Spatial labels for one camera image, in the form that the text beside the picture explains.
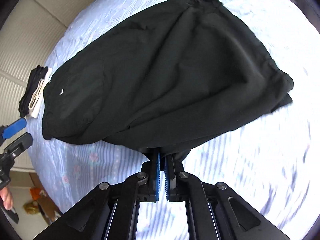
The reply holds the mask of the person's left hand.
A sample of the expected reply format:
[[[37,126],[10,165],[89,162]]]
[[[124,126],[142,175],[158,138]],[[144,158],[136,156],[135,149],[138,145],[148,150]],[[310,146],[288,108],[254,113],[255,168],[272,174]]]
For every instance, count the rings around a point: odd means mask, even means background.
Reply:
[[[6,210],[10,211],[13,207],[13,196],[8,187],[4,187],[0,190],[1,200],[3,201],[3,206]]]

